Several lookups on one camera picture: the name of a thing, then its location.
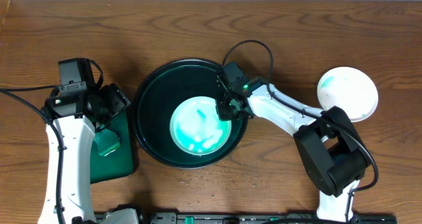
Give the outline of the green scrubbing sponge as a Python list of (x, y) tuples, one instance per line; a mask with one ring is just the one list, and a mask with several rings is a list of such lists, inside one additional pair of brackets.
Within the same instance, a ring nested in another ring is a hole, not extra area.
[(105, 128), (95, 134), (94, 143), (98, 154), (105, 157), (120, 148), (121, 139), (115, 131)]

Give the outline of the mint green plate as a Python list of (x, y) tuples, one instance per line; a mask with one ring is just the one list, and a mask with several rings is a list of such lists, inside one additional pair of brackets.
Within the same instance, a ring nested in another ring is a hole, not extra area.
[(206, 96), (180, 103), (169, 122), (172, 140), (179, 149), (191, 155), (217, 152), (228, 141), (231, 129), (231, 121), (219, 118), (216, 100)]

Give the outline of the white plate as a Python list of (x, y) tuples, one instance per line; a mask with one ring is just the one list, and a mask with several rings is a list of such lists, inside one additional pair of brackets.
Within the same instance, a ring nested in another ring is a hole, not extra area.
[(324, 73), (316, 93), (323, 109), (339, 107), (353, 123), (368, 119), (378, 105), (375, 83), (364, 72), (353, 67), (336, 67)]

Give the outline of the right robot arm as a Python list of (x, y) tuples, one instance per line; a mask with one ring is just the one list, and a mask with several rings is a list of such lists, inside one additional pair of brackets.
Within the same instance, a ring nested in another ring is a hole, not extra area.
[(223, 121), (266, 119), (293, 136), (305, 171), (320, 191), (317, 216), (350, 223), (354, 194), (374, 160), (346, 113), (309, 107), (262, 78), (217, 77), (217, 112)]

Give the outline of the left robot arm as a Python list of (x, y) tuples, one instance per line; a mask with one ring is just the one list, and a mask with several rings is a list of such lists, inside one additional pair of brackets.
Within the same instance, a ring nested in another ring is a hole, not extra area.
[(46, 99), (47, 190), (39, 223), (96, 223), (90, 185), (134, 170), (126, 108), (114, 83), (66, 80)]

